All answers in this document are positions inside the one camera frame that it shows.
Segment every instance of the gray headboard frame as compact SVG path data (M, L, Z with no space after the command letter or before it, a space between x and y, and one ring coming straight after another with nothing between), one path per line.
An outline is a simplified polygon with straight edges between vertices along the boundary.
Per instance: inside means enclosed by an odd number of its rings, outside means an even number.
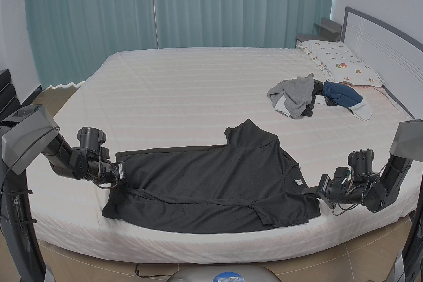
M355 14L359 17L362 17L370 22L375 23L378 26L381 26L382 28L385 28L386 30L394 33L395 35L401 37L402 39L404 39L405 41L407 41L408 43L410 43L411 45L415 46L416 48L420 49L423 52L423 43L417 41L415 38L409 36L408 34L404 33L403 31L400 31L399 29L395 28L392 25L387 24L386 22L383 22L382 20L379 20L371 15L368 15L366 13L360 12L358 10L355 10L351 7L345 7L345 15L344 15L344 22L343 22L343 26L342 26L342 35L341 35L341 41L344 42L345 40L345 33L346 33L346 27L347 27L347 19L348 19L348 13L352 13ZM410 113L410 111L401 103L401 101L396 98L390 91L388 88L386 88L385 86L383 86L384 89L386 90L386 92L388 93L388 95L394 99L395 102L397 102L402 108L404 108L413 118L415 118L413 116L413 114Z

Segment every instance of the mattress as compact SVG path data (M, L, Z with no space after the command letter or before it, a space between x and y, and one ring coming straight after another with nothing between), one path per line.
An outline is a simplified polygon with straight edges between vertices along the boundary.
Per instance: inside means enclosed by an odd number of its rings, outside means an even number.
M333 176L353 150L374 150L373 170L389 157L404 116L384 92L357 90L373 107L369 121L347 109L315 105L312 117L293 120L272 108L267 91L283 79L326 78L298 49L178 48L116 53L84 83L55 117L61 134L78 146L77 131L92 126L107 134L105 147L124 150L225 144L225 128L250 118L276 134L301 166L309 186ZM145 229L102 217L108 192L87 181L56 176L42 155L28 168L37 236L75 252L143 263L235 263L311 254L388 225L415 209L422 176L415 162L397 201L379 213L365 207L307 224L260 232L181 234Z

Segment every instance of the blue knit garment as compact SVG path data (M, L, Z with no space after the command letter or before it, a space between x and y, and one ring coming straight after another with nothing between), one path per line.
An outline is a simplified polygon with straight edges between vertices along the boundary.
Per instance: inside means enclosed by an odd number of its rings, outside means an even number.
M332 99L336 104L349 108L359 104L363 98L346 84L326 81L323 84L323 95Z

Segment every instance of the floor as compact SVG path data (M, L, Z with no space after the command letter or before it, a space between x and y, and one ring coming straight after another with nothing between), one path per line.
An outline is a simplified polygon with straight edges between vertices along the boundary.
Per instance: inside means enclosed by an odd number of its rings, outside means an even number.
M75 92L75 87L47 89L33 103L46 105L55 115ZM398 251L410 230L410 218L404 217L384 228L364 234L319 253L283 261L253 263L273 271L283 282L366 282L385 280ZM135 264L106 261L56 247L40 241L44 260L51 266L56 282L132 282L166 281L168 277L139 278ZM193 264L142 264L140 275L173 274ZM0 235L0 276L3 282L18 282L19 276Z

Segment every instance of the barcode sticker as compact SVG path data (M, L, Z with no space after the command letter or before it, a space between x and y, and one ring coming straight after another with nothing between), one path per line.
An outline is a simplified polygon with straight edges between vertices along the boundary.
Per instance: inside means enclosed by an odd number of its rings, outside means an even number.
M122 163L118 164L118 168L119 168L119 178L123 179L124 178L124 169L122 167Z

